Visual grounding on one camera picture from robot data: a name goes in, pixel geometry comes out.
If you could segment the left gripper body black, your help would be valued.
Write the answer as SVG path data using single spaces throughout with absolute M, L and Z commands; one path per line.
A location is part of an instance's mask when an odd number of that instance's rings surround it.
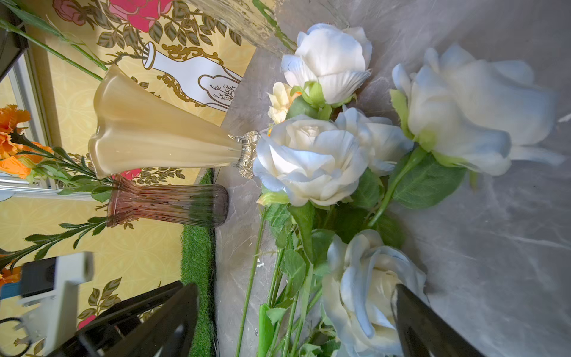
M 102 356 L 142 324 L 140 315 L 166 303 L 182 287 L 176 281 L 117 303 L 49 355 Z

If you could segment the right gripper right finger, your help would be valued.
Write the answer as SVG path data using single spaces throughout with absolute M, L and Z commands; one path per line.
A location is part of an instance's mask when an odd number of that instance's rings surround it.
M 483 357 L 403 284 L 398 284 L 393 293 L 392 310 L 405 356 Z

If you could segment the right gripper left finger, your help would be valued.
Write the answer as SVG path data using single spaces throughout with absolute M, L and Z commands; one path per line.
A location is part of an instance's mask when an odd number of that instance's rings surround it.
M 105 355 L 187 357 L 198 317 L 199 289 L 196 284 L 188 284 Z

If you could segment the orange marigold flower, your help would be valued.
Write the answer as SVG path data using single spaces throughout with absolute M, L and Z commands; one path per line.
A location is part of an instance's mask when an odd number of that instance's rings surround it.
M 88 193 L 106 204 L 112 194 L 112 180 L 97 178 L 86 156 L 69 154 L 62 147 L 48 147 L 26 138 L 24 125 L 31 114 L 16 105 L 1 108 L 1 172 L 34 183 L 53 180 L 62 193 Z

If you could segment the white rose flower large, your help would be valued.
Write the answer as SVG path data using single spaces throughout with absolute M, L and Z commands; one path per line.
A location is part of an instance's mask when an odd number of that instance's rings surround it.
M 410 151 L 396 165 L 368 226 L 392 202 L 410 209 L 438 205 L 466 175 L 501 176 L 515 161 L 557 166 L 562 154 L 541 147 L 556 125 L 556 95 L 535 84 L 523 60 L 477 59 L 458 44 L 425 52 L 419 71 L 392 72 L 393 108 Z

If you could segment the orange carnation flower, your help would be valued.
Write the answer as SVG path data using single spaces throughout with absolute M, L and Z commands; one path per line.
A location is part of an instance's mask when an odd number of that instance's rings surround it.
M 32 234 L 26 237 L 25 241 L 32 243 L 26 248 L 17 251 L 1 249 L 1 286 L 18 281 L 19 272 L 16 271 L 16 264 L 24 257 L 36 253 L 34 260 L 41 260 L 54 245 L 72 237 L 77 237 L 73 245 L 73 248 L 77 248 L 81 239 L 87 234 L 96 236 L 101 233 L 107 227 L 107 218 L 92 217 L 86 223 L 62 223 L 59 226 L 64 231 L 58 234 Z

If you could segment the cream rose flower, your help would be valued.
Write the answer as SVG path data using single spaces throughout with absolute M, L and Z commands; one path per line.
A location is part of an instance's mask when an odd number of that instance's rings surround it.
M 281 123 L 286 119 L 293 101 L 301 95 L 301 92 L 292 94 L 291 91 L 292 87 L 288 84 L 276 82 L 273 86 L 272 93 L 268 93 L 271 101 L 268 116 L 275 124 Z

